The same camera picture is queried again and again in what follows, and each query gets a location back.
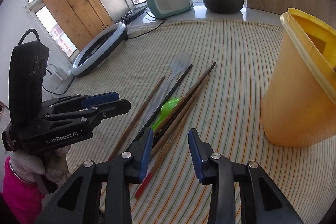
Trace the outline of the hand in grey glove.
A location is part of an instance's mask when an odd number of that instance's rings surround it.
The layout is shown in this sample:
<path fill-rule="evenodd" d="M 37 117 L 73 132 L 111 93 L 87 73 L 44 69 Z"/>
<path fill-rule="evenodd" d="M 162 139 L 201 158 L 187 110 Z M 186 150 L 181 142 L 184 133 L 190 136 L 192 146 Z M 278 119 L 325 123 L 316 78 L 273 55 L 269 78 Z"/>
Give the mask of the hand in grey glove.
<path fill-rule="evenodd" d="M 11 154 L 9 159 L 10 168 L 19 179 L 27 183 L 35 182 L 34 174 L 45 175 L 45 177 L 57 184 L 62 179 L 68 178 L 70 173 L 66 162 L 66 154 L 70 145 L 57 149 L 47 156 L 46 159 L 39 159 L 37 156 L 18 150 Z"/>

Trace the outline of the pink sleeve forearm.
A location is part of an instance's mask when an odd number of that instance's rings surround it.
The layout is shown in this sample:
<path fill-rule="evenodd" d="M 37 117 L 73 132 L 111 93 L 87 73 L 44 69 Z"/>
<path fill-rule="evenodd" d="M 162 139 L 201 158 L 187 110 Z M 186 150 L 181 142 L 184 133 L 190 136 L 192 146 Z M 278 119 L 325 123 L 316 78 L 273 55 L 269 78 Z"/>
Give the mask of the pink sleeve forearm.
<path fill-rule="evenodd" d="M 9 156 L 5 161 L 1 197 L 19 223 L 34 223 L 43 210 L 46 195 L 40 192 L 36 182 L 25 182 L 14 174 Z"/>

